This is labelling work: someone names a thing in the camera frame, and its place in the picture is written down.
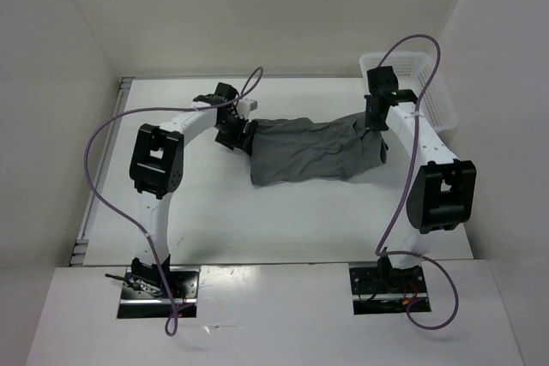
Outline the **grey shorts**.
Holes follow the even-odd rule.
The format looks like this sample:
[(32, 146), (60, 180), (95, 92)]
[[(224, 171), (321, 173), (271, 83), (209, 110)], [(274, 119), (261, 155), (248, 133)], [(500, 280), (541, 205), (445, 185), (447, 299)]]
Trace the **grey shorts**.
[(384, 165), (387, 151), (382, 134), (366, 128), (363, 112), (323, 123), (308, 117), (259, 119), (250, 180), (259, 187), (311, 179), (348, 181)]

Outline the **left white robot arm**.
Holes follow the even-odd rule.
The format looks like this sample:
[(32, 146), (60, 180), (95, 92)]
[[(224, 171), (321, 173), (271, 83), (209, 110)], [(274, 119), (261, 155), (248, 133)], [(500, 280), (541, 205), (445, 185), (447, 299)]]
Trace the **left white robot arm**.
[(254, 99), (240, 98), (234, 87), (220, 82), (213, 93), (195, 97), (189, 111), (138, 129), (130, 179), (138, 193), (139, 224), (146, 234), (131, 262), (131, 277), (150, 296), (164, 296), (172, 284), (168, 217), (172, 195), (184, 176), (185, 147), (214, 128), (215, 140), (222, 146), (249, 153), (256, 129), (249, 115), (256, 108)]

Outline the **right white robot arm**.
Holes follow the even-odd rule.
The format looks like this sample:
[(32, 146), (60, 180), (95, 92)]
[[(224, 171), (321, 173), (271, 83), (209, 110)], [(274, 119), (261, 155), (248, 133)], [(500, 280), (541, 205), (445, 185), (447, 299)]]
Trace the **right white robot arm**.
[(391, 66), (369, 69), (366, 79), (366, 128), (393, 131), (410, 158), (404, 199), (395, 213), (406, 212), (411, 234), (399, 248), (403, 253), (396, 262), (384, 247), (387, 235), (382, 235), (376, 249), (377, 284), (396, 291), (418, 272), (435, 232), (453, 231), (470, 219), (477, 171), (472, 161), (460, 160), (442, 143), (419, 108), (419, 98), (399, 87)]

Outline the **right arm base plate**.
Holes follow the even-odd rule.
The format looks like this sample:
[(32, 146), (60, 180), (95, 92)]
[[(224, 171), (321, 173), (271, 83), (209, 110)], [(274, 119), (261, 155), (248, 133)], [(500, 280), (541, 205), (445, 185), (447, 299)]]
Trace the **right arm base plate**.
[(355, 315), (431, 312), (421, 266), (392, 267), (389, 261), (352, 264), (348, 268)]

